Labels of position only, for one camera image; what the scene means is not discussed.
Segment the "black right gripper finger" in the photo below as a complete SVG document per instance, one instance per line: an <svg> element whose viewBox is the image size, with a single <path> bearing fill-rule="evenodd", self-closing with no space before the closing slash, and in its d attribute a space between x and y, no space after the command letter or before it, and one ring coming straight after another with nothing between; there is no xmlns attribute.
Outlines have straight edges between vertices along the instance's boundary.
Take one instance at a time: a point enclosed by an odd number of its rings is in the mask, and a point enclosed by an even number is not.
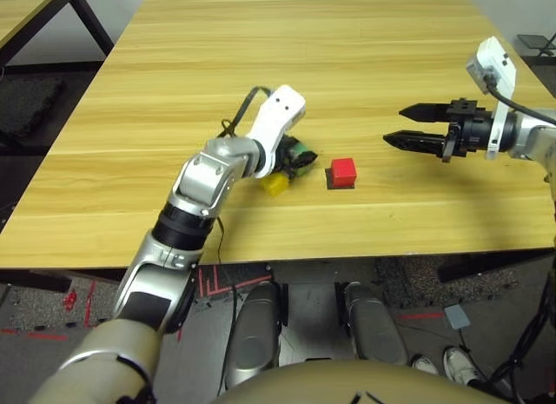
<svg viewBox="0 0 556 404"><path fill-rule="evenodd" d="M397 149L442 156L445 137L422 131L398 130L385 134L383 140Z"/></svg>
<svg viewBox="0 0 556 404"><path fill-rule="evenodd" d="M416 103L400 110L399 114L418 123L448 123L449 108L446 103Z"/></svg>

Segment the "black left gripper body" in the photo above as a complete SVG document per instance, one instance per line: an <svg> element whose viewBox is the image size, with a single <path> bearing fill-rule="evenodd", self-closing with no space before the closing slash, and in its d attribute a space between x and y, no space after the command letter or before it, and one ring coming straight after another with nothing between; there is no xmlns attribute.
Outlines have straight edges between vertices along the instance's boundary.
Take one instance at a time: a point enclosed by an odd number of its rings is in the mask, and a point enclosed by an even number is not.
<svg viewBox="0 0 556 404"><path fill-rule="evenodd" d="M297 138L293 136L284 136L276 149L275 165L272 172L284 173L284 163L297 160L299 154L303 151L304 145Z"/></svg>

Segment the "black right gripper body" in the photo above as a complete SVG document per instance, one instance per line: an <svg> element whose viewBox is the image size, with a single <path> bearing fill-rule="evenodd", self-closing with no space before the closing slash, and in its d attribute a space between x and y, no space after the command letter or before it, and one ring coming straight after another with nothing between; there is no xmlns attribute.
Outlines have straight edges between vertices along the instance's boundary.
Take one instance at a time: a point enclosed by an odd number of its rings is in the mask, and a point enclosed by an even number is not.
<svg viewBox="0 0 556 404"><path fill-rule="evenodd" d="M441 150L443 162L487 148L493 123L491 111L478 107L475 100L460 98L448 105L447 119L448 131Z"/></svg>

